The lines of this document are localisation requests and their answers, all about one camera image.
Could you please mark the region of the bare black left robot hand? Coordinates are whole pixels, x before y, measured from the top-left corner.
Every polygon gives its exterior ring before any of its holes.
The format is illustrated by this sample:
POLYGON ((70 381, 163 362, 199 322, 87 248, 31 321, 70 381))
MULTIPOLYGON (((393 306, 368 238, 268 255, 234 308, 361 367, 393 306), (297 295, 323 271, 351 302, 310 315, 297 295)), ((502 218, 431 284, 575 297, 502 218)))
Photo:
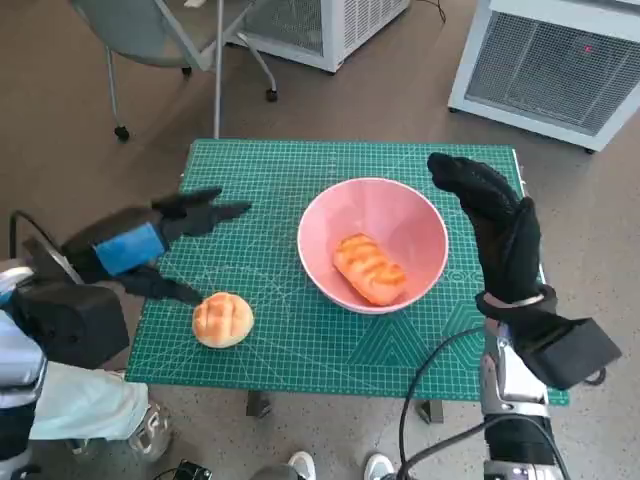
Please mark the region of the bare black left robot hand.
POLYGON ((88 284, 114 281, 131 295, 196 306, 203 296, 190 285, 163 276, 155 262, 174 241, 208 235, 218 224, 251 208, 249 201, 215 205, 221 192, 215 186, 123 208, 68 239, 62 254, 88 284))

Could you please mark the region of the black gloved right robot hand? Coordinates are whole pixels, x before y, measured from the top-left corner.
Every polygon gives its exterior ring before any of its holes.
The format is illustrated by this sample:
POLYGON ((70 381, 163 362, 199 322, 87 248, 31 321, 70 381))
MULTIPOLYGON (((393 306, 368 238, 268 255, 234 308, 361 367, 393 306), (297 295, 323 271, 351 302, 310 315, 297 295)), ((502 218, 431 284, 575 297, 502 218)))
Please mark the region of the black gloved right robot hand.
POLYGON ((507 304, 538 296, 541 231, 533 200, 519 198, 482 162, 432 153, 427 166, 435 186, 457 196, 473 226, 485 291, 507 304))

